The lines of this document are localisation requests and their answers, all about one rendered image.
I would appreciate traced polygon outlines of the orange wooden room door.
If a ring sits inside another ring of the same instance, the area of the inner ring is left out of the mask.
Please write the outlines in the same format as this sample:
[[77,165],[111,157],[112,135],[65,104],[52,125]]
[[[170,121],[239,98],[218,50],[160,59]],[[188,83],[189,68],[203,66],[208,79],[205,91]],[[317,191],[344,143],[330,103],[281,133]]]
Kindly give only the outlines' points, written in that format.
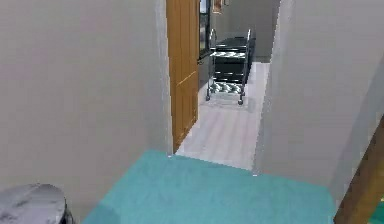
[[198,118],[199,0],[166,0],[172,153]]

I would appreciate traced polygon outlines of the black metal shelf trolley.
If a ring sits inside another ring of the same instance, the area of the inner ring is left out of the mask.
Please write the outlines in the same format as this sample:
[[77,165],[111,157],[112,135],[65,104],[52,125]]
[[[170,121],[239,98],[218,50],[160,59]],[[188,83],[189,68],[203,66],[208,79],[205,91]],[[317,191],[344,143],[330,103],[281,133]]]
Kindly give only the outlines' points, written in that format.
[[209,66],[205,100],[212,94],[226,93],[239,96],[237,103],[242,105],[246,96],[245,87],[251,69],[251,56],[254,50],[252,29],[245,36],[217,39],[217,32],[209,34]]

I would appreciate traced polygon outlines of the dark window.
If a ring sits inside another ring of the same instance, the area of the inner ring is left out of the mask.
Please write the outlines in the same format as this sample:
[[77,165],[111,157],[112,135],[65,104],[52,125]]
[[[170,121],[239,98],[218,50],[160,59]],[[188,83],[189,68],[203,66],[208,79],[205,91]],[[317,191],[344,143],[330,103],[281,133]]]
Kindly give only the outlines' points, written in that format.
[[210,31],[210,0],[200,0],[199,2],[199,60],[202,60],[209,50],[209,31]]

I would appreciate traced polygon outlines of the grey round bin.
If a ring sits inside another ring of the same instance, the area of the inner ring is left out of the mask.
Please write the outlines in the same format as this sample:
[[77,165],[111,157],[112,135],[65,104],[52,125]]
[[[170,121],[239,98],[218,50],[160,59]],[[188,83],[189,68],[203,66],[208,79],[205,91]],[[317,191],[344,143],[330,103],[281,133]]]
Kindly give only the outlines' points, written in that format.
[[64,192],[33,183],[0,190],[0,224],[76,224]]

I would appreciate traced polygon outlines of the brown wooden furniture edge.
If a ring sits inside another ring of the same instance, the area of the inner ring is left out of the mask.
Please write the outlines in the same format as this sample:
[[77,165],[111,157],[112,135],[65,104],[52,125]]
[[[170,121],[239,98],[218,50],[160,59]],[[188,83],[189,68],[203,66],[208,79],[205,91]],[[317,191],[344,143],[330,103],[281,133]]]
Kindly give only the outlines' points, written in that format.
[[334,224],[368,224],[384,196],[384,115],[333,218]]

